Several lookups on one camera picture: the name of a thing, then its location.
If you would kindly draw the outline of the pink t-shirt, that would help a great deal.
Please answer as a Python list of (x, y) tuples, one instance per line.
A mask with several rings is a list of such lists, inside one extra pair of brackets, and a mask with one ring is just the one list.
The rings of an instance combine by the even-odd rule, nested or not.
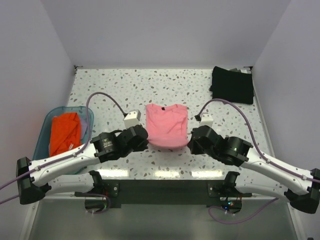
[(188, 143), (188, 108), (185, 105), (146, 105), (146, 130), (151, 145), (180, 149)]

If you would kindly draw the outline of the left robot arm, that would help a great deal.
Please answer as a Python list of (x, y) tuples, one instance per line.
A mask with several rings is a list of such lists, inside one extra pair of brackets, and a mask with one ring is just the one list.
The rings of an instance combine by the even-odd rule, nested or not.
[(16, 176), (19, 201), (22, 205), (35, 203), (45, 197), (49, 181), (56, 177), (107, 161), (115, 161), (131, 152), (147, 149), (148, 133), (141, 125), (125, 130), (103, 132), (88, 144), (41, 160), (27, 157), (17, 160)]

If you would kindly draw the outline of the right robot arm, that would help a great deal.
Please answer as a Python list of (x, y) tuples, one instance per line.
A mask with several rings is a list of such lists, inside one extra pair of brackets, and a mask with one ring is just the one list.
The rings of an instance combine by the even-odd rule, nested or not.
[(229, 171), (220, 189), (224, 195), (259, 194), (288, 202), (294, 209), (315, 214), (320, 204), (320, 171), (291, 166), (257, 150), (239, 137), (222, 137), (207, 125), (194, 128), (187, 144), (191, 154), (226, 166), (254, 171), (253, 176)]

